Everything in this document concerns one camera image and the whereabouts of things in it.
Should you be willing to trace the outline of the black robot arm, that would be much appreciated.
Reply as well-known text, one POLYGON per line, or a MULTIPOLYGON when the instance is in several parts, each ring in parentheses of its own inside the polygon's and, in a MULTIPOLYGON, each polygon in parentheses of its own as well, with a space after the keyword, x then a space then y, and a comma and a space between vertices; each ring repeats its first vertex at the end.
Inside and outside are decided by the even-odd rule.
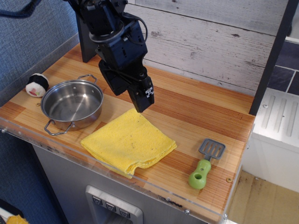
POLYGON ((154 104, 154 86, 143 65, 147 54, 145 22, 124 11, 126 0, 71 0, 70 6, 97 44, 99 69, 115 95, 127 91, 142 113, 154 104))

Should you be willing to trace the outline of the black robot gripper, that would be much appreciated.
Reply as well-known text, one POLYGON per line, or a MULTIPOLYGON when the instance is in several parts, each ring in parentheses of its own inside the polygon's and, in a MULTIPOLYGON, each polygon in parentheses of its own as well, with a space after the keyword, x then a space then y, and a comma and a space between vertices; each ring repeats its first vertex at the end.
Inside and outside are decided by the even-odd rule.
POLYGON ((89 37, 98 45, 99 69, 112 92, 128 91, 138 113, 154 104, 154 86, 142 64, 147 47, 139 21, 121 22, 109 34, 89 37))

